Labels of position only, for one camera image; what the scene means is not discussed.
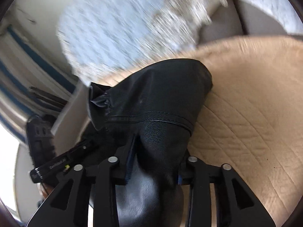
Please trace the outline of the person's left hand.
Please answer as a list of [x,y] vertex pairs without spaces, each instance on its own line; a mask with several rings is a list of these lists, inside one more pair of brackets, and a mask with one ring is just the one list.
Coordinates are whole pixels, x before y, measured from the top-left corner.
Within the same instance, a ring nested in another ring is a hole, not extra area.
[[39,183],[37,185],[37,187],[38,187],[38,189],[40,191],[40,195],[42,196],[43,199],[46,199],[54,189],[54,187],[49,186],[48,184],[45,184],[45,183]]

